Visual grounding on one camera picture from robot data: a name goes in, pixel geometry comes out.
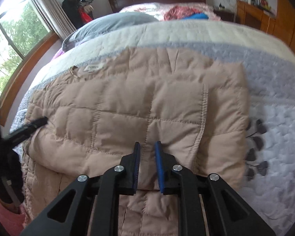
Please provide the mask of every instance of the puffer jacket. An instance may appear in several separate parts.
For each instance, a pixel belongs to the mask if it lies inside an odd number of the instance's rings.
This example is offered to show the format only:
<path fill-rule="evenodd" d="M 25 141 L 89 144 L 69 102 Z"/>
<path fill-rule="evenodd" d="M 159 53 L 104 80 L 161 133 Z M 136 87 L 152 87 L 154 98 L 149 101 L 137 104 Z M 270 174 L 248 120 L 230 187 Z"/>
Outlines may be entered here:
<path fill-rule="evenodd" d="M 158 191 L 154 143 L 181 165 L 238 188 L 249 95 L 241 63 L 189 49 L 128 48 L 73 67 L 36 91 L 26 122 L 49 117 L 24 143 L 25 209 L 35 218 L 77 176 L 102 175 L 141 143 L 138 191 L 121 196 L 119 235 L 178 235 L 177 200 Z"/>

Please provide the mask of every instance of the jacket sleeve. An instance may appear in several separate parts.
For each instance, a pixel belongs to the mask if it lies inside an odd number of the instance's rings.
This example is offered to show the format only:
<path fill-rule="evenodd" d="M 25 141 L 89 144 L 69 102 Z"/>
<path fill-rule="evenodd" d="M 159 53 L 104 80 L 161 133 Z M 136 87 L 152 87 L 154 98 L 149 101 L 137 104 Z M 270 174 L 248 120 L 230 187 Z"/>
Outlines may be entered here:
<path fill-rule="evenodd" d="M 23 230 L 25 213 L 23 206 L 20 207 L 21 214 L 15 214 L 4 208 L 0 203 L 0 223 L 11 236 L 19 236 Z"/>

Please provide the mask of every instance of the tree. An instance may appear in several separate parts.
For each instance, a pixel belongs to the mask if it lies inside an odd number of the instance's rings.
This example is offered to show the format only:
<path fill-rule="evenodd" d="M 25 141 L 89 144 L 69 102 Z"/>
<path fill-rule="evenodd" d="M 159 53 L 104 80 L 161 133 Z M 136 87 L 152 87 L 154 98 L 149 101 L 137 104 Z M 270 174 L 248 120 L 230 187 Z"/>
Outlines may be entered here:
<path fill-rule="evenodd" d="M 25 5 L 19 20 L 0 21 L 0 23 L 24 56 L 48 33 L 30 2 Z M 22 61 L 10 46 L 4 45 L 4 42 L 6 41 L 0 31 L 0 56 L 4 61 L 0 63 L 0 95 Z"/>

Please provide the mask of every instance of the nightstand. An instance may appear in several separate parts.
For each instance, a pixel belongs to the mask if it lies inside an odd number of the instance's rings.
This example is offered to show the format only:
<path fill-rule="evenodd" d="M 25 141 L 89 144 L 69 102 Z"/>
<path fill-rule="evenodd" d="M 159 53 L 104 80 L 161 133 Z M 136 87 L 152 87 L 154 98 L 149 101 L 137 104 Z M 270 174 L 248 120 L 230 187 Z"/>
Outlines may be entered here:
<path fill-rule="evenodd" d="M 214 9 L 213 11 L 217 16 L 221 17 L 223 21 L 234 22 L 235 21 L 235 13 L 229 10 L 219 10 Z"/>

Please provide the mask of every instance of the black glove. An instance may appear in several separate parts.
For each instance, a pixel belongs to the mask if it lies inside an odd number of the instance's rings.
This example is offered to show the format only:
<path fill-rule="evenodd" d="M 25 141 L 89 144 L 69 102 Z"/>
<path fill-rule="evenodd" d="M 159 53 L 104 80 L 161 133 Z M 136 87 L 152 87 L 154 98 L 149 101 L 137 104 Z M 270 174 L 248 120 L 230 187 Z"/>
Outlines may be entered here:
<path fill-rule="evenodd" d="M 6 178 L 8 184 L 11 181 L 12 190 L 20 203 L 22 203 L 24 195 L 22 192 L 23 177 L 21 163 L 18 154 L 12 150 L 6 155 L 0 155 L 0 199 L 4 203 L 10 204 L 13 201 L 3 185 L 2 178 Z"/>

